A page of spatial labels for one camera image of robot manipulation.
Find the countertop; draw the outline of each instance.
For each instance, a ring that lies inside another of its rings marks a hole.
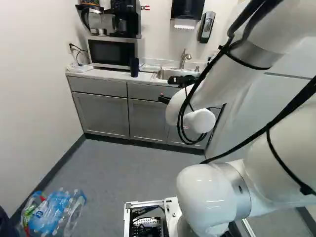
[[[92,69],[85,73],[66,72],[66,75],[69,77],[78,77],[78,78],[91,78],[91,79],[100,79],[100,80],[129,82],[129,83],[134,83],[134,84],[177,87],[177,85],[169,85],[166,80],[157,79],[155,77],[155,73],[139,72],[139,75],[137,78],[132,78],[130,76],[130,72],[112,71],[112,70],[104,70],[104,69]]]

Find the gray cabinet door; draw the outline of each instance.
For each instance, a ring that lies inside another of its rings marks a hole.
[[[73,93],[84,132],[129,139],[125,98]]]
[[[131,139],[167,143],[169,126],[165,119],[165,104],[128,99],[128,106]]]
[[[210,110],[214,113],[215,117],[218,118],[221,109],[218,108],[210,108]],[[186,133],[186,136],[191,139],[191,140],[196,140],[200,134],[197,134],[195,131],[193,131],[187,124],[184,124],[184,131]],[[205,137],[205,139],[199,143],[196,143],[195,145],[189,146],[184,144],[178,134],[178,129],[176,126],[171,126],[169,130],[169,136],[168,136],[168,141],[167,143],[169,145],[173,146],[182,146],[182,147],[191,147],[191,148],[196,148],[196,149],[201,149],[205,150],[207,146],[207,142],[212,135],[212,132],[209,132],[208,135]]]

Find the water bottle pack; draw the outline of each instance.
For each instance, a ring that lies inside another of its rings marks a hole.
[[[38,191],[24,207],[21,225],[27,237],[70,237],[85,204],[81,190],[69,193],[61,188],[48,197]]]

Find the faucet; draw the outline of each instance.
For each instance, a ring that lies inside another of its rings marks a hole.
[[[186,62],[187,59],[191,60],[192,56],[191,56],[191,54],[186,53],[186,48],[184,48],[184,50],[181,54],[181,58],[180,58],[180,66],[179,66],[180,69],[184,68],[184,63]]]

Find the coffee maker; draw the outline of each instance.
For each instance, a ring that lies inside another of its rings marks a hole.
[[[76,5],[81,21],[92,35],[141,38],[139,0],[111,0],[111,9],[88,4]]]
[[[139,0],[111,0],[113,28],[112,36],[141,38],[141,6]]]

